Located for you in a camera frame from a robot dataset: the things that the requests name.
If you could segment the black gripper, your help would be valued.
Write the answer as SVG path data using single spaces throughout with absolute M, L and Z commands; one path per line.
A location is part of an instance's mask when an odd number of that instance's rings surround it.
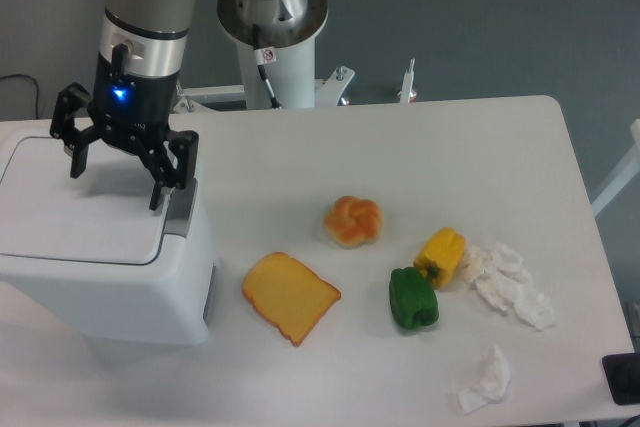
M 185 189 L 194 179 L 199 135 L 169 128 L 178 71 L 147 71 L 143 52 L 144 46 L 133 41 L 109 45 L 98 57 L 93 100 L 77 82 L 61 90 L 49 133 L 71 157 L 73 179 L 84 173 L 89 145 L 101 137 L 137 155 L 154 179 L 149 209 L 155 211 L 164 189 Z M 75 125 L 81 109 L 94 121 L 84 130 Z

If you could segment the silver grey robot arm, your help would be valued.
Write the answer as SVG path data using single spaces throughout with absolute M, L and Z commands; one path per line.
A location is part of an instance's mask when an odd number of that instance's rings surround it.
M 150 172 L 157 207 L 195 175 L 198 137 L 170 128 L 196 0 L 106 0 L 92 89 L 71 84 L 57 97 L 52 137 L 80 176 L 95 141 L 138 157 Z M 217 16 L 235 43 L 250 109 L 303 109 L 315 103 L 315 40 L 327 0 L 218 0 Z

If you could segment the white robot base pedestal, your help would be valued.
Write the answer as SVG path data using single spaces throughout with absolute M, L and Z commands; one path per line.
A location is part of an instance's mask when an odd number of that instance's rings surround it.
M 194 112 L 208 105 L 213 109 L 229 106 L 240 110 L 267 110 L 271 93 L 284 109 L 347 106 L 345 91 L 355 71 L 340 65 L 325 78 L 315 71 L 313 39 L 285 48 L 254 50 L 235 44 L 242 82 L 238 85 L 178 89 L 175 109 Z

